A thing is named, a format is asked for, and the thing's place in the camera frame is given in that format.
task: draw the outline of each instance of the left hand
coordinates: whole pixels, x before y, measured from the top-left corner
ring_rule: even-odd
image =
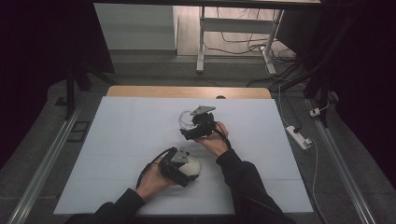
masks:
[[[176,185],[176,183],[166,177],[163,177],[158,167],[158,163],[163,159],[160,157],[156,160],[151,167],[148,168],[145,175],[142,178],[139,188],[136,193],[147,202],[152,196],[157,194],[168,186]]]

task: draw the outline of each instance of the white cable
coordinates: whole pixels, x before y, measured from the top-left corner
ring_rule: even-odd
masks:
[[[318,204],[318,201],[317,201],[317,197],[315,196],[315,181],[317,180],[317,172],[318,172],[318,146],[317,146],[317,143],[315,142],[314,139],[311,139],[311,141],[314,143],[315,150],[317,152],[317,161],[316,161],[316,165],[315,165],[314,183],[312,184],[312,195],[314,196],[315,204],[317,205],[318,211],[320,212],[320,215],[323,217],[324,222],[326,224],[329,224],[329,222],[327,221],[326,217],[323,216],[323,213],[321,212],[319,204]]]
[[[288,127],[289,127],[290,125],[286,122],[285,118],[283,118],[282,103],[280,102],[280,87],[281,87],[281,86],[282,86],[282,85],[279,85],[279,95],[278,95],[278,98],[279,98],[279,108],[280,108],[280,117],[283,119],[283,122],[285,122],[285,124],[288,125]]]
[[[319,111],[326,109],[328,106],[329,106],[329,100],[327,100],[327,105],[325,107],[321,108]]]

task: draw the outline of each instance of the right hand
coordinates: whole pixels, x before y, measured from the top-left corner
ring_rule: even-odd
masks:
[[[225,136],[228,136],[228,131],[225,128],[224,124],[217,121],[216,129],[220,132],[224,133]],[[218,133],[212,133],[208,137],[199,137],[194,139],[195,142],[201,143],[207,150],[213,153],[216,157],[219,157],[221,154],[228,150],[227,144],[224,142],[224,139]]]

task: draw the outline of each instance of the table leg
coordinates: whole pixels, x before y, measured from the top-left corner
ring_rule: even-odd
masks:
[[[200,13],[200,34],[197,55],[197,73],[204,72],[204,32],[205,32],[205,7],[201,7]]]
[[[277,27],[279,25],[280,18],[282,17],[282,13],[283,13],[283,10],[279,10],[278,13],[275,12],[276,16],[274,19],[274,24],[273,24],[273,27],[271,30],[271,34],[268,37],[268,42],[262,51],[262,57],[265,60],[265,66],[267,67],[267,72],[269,73],[268,75],[270,75],[270,76],[276,75],[276,70],[275,70],[274,65],[271,61],[270,50],[271,50],[271,46],[274,42]]]

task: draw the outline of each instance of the cable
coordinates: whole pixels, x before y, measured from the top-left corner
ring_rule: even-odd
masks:
[[[270,56],[271,57],[271,59],[273,59],[274,61],[276,61],[277,63],[290,63],[290,62],[296,62],[296,59],[295,58],[292,58],[292,57],[279,57],[279,53],[278,53],[278,56],[276,57],[275,56],[275,54],[274,54],[274,50],[273,49],[271,49],[271,54],[272,54],[272,56]]]
[[[216,127],[213,130],[215,133],[217,133],[218,135],[220,135],[220,137],[224,140],[225,144],[227,145],[228,149],[231,150],[233,149],[233,147],[231,146],[231,142],[230,140],[228,140],[227,135],[225,134],[225,132],[222,130],[221,126],[219,126],[219,128],[221,129],[221,131],[219,131]]]
[[[327,105],[323,108],[321,108],[319,111],[325,110],[329,106],[329,100],[327,100]]]
[[[280,74],[278,74],[278,76],[279,76],[279,77],[280,77],[280,76],[283,76],[284,74],[286,74],[286,73],[287,73],[293,66],[295,66],[295,65],[297,65],[297,63],[294,63],[294,64],[292,64],[291,66],[289,66],[288,68],[286,68],[285,71],[283,71],[283,72],[281,72]],[[266,65],[265,65],[265,71],[266,71],[267,74],[269,74],[268,68],[266,67]],[[252,83],[254,83],[254,82],[265,81],[266,79],[267,79],[267,78],[260,78],[260,79],[251,80],[251,81],[249,81],[249,82],[247,83],[246,87],[249,87],[249,86],[250,86]],[[269,88],[270,91],[271,91],[271,89],[273,88],[274,84],[272,84],[272,85],[270,86],[270,88]]]
[[[314,208],[315,212],[317,212],[317,214],[318,214],[318,216],[319,216],[319,218],[320,218],[321,223],[324,224],[324,219],[323,219],[323,217],[318,213],[318,206],[315,204],[314,197],[312,197],[312,194],[309,192],[309,188],[308,188],[308,186],[306,185],[307,181],[306,181],[306,179],[304,178],[304,175],[303,175],[303,173],[301,172],[300,167],[297,166],[297,168],[298,168],[298,171],[300,172],[301,179],[303,180],[305,191],[306,191],[306,193],[307,193],[309,199],[311,200],[311,203],[314,205],[313,208]]]
[[[265,46],[267,43],[265,42],[265,43],[262,43],[262,44],[254,44],[254,45],[250,45],[250,46],[248,46],[248,49],[251,51],[251,52],[260,52],[261,50],[260,50],[260,47],[263,47],[263,46]]]
[[[286,101],[288,102],[288,104],[289,104],[289,106],[291,108],[291,112],[293,112],[294,117],[297,118],[297,121],[300,124],[300,127],[298,127],[298,129],[301,130],[303,128],[303,124],[301,123],[300,119],[296,115],[296,112],[294,111],[293,106],[291,106],[291,103],[289,101],[288,95],[286,95],[286,93],[285,93],[285,98],[286,98]]]
[[[329,224],[329,222],[327,221],[326,217],[323,216],[323,213],[321,212],[319,204],[318,204],[318,201],[317,201],[317,197],[315,196],[315,183],[316,183],[316,180],[317,180],[317,172],[318,172],[318,146],[317,146],[317,143],[315,142],[314,139],[311,139],[311,141],[314,143],[315,150],[317,152],[317,161],[316,161],[316,164],[315,164],[314,183],[312,184],[312,195],[314,196],[314,201],[315,201],[315,204],[317,205],[317,208],[318,208],[318,211],[319,211],[319,215],[324,219],[324,222],[326,224]]]
[[[216,83],[216,82],[214,82],[214,81],[211,81],[211,80],[209,80],[209,79],[206,79],[205,81],[207,81],[208,83],[211,83],[211,84],[213,84],[213,85],[215,85],[215,86],[217,86],[217,87],[222,87],[222,86],[219,85],[218,83]]]
[[[221,17],[224,18],[224,16],[222,15],[222,13],[221,13],[221,11],[219,10],[218,7],[216,7],[216,11],[217,11],[217,13],[218,13],[218,18],[219,18],[219,15],[221,15]],[[245,9],[242,11],[242,12],[243,12],[243,15],[239,16],[237,19],[239,19],[239,18],[245,16],[245,14],[246,14],[247,11],[248,11],[248,9],[245,8]],[[225,39],[225,37],[224,37],[224,33],[223,33],[223,32],[220,32],[220,33],[221,33],[221,37],[223,38],[223,40],[224,40],[225,42],[228,42],[228,43],[246,43],[246,42],[247,42],[247,44],[248,44],[248,43],[251,42],[251,41],[263,41],[263,40],[268,40],[268,38],[263,38],[263,39],[251,39],[251,37],[250,37],[249,40],[227,40],[227,39]]]
[[[207,49],[212,49],[212,48],[208,47],[208,46],[205,44],[205,42],[204,42],[204,46],[205,46],[205,48],[207,48]],[[225,53],[231,53],[231,54],[245,54],[245,53],[250,53],[250,50],[243,51],[243,52],[230,52],[230,51],[227,51],[227,50],[224,50],[224,49],[212,49],[212,50],[217,50],[217,51],[221,51],[221,52],[225,52]]]
[[[259,14],[260,14],[260,9],[257,11],[256,20],[259,18]],[[250,49],[250,47],[249,47],[248,44],[250,43],[251,37],[253,37],[253,34],[250,35],[250,38],[248,39],[248,42],[247,42],[247,47],[248,47],[249,49]]]
[[[280,117],[283,119],[283,122],[285,122],[285,124],[288,125],[288,127],[289,127],[290,125],[286,122],[285,118],[283,118],[282,103],[280,102],[280,86],[281,86],[281,85],[279,85],[279,95],[278,95],[278,98],[279,98],[279,108],[280,108]]]
[[[137,179],[137,183],[136,183],[136,189],[139,188],[140,186],[140,182],[142,182],[142,178],[145,175],[146,171],[151,167],[152,164],[155,163],[156,160],[158,160],[163,154],[169,152],[171,150],[171,148],[166,149],[165,151],[163,151],[162,153],[160,153],[160,155],[158,155],[154,160],[152,160],[152,162],[148,163],[146,165],[146,167],[142,170],[142,172],[140,173],[139,178]]]
[[[289,76],[296,68],[298,68],[299,67],[299,64],[298,63],[294,63],[294,64],[292,64],[290,67],[288,67],[287,68],[287,70],[285,70],[283,73],[281,73],[281,74],[279,74],[278,76],[279,77],[273,77],[273,76],[270,76],[270,77],[273,77],[273,78],[276,78],[276,79],[278,79],[278,80],[285,80],[285,81],[291,81],[290,79],[286,79],[285,77],[287,77],[287,76]],[[278,83],[279,81],[276,81],[276,82],[274,82],[269,88],[268,88],[268,90],[269,91],[273,91],[273,87],[275,86],[275,84],[276,83]]]
[[[274,11],[273,11],[273,21],[275,20],[275,11],[276,11],[276,9],[274,9]]]

